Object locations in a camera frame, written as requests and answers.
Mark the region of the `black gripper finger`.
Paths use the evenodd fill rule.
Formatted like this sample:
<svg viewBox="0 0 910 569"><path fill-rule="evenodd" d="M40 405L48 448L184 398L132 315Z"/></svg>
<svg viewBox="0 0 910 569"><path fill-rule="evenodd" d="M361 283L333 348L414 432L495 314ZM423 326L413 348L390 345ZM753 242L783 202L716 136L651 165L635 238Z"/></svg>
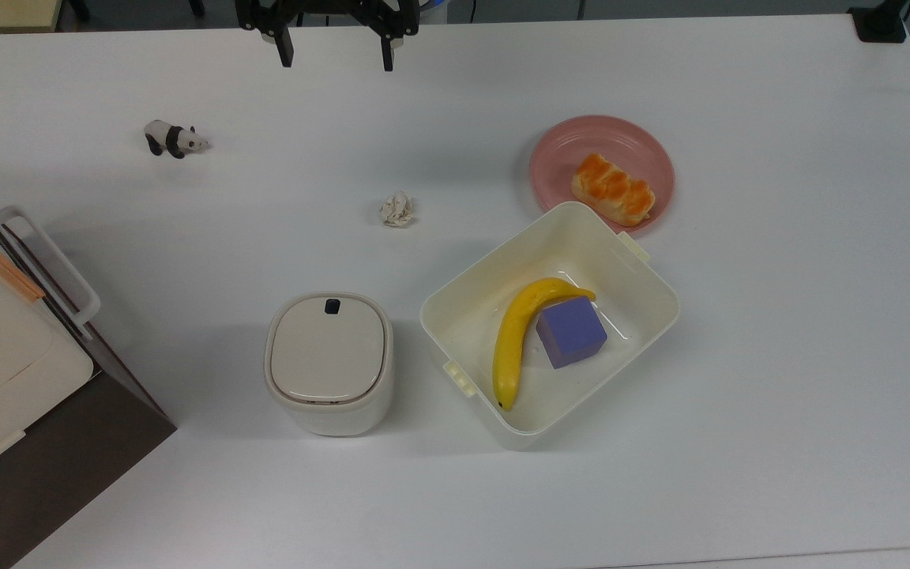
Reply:
<svg viewBox="0 0 910 569"><path fill-rule="evenodd" d="M378 33L382 39L382 65L385 72L393 72L395 51L404 46L404 28L384 28Z"/></svg>
<svg viewBox="0 0 910 569"><path fill-rule="evenodd" d="M267 42L273 43L276 47L282 67L292 68L294 47L289 35L288 26L285 23L273 23L263 32L263 37Z"/></svg>

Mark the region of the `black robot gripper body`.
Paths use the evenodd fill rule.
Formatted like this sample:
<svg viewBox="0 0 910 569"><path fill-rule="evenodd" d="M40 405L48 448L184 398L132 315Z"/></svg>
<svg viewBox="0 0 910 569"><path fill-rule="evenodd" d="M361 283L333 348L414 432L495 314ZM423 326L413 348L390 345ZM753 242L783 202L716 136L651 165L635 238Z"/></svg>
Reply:
<svg viewBox="0 0 910 569"><path fill-rule="evenodd" d="M416 1L237 1L235 11L241 28L270 37L301 14L351 16L381 37L414 36L420 22Z"/></svg>

